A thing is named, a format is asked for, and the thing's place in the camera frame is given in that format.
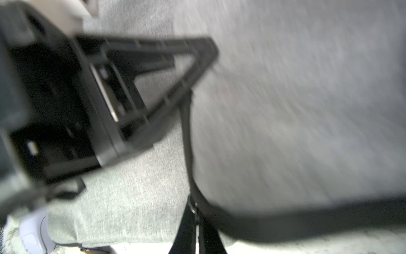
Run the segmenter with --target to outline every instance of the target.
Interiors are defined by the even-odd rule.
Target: gray fabric seat
[[[191,115],[194,179],[213,205],[256,215],[405,196],[403,1],[100,7],[100,20],[87,23],[92,31],[162,34],[169,23],[177,35],[210,35],[218,44]],[[141,157],[86,178],[88,193],[74,203],[53,204],[51,237],[88,246],[173,240],[188,193],[179,132],[177,125]],[[117,201],[122,196],[129,201]]]
[[[406,5],[183,1],[220,58],[191,113],[194,179],[235,215],[405,196]]]

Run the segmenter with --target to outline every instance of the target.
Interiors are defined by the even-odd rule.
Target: black webbing strap
[[[237,238],[256,242],[278,242],[314,237],[360,227],[406,224],[406,198],[365,201],[332,208],[257,216],[234,216],[209,204],[193,180],[188,96],[180,106],[186,169],[190,192],[204,218],[212,226]]]
[[[191,177],[193,156],[190,142],[191,97],[192,92],[186,96],[185,100],[180,106],[185,160],[189,183],[193,181]],[[217,230],[200,213],[199,207],[196,207],[196,202],[193,200],[192,196],[188,197],[182,220],[169,254],[196,253],[197,226],[199,227],[199,254],[227,254]]]

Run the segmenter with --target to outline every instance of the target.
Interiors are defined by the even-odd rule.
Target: black strap
[[[191,98],[192,93],[180,107],[190,192],[205,219],[215,228],[237,239],[256,242],[278,242],[360,227],[406,224],[405,197],[347,204],[327,209],[262,214],[258,216],[234,216],[219,207],[209,204],[192,178]]]

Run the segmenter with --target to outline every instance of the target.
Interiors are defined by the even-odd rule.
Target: black plastic bracket
[[[217,54],[208,37],[67,37],[29,4],[0,6],[0,220],[39,198],[75,198],[82,181],[55,185],[151,147]],[[177,55],[194,63],[146,107],[135,77],[174,68]]]
[[[218,55],[208,37],[153,40],[81,35],[72,41],[72,48],[82,67],[80,84],[86,83],[78,89],[83,91],[80,95],[92,125],[89,136],[101,165],[152,146],[162,133],[162,122]],[[135,77],[174,67],[176,55],[192,56],[194,63],[147,109]]]

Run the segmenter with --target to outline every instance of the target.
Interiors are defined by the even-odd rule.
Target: gray upholstery
[[[403,0],[101,0],[95,32],[211,35],[194,178],[235,214],[406,194]],[[172,241],[188,193],[179,125],[50,206],[60,243]]]
[[[185,0],[220,60],[193,100],[194,178],[234,214],[406,194],[406,2]]]

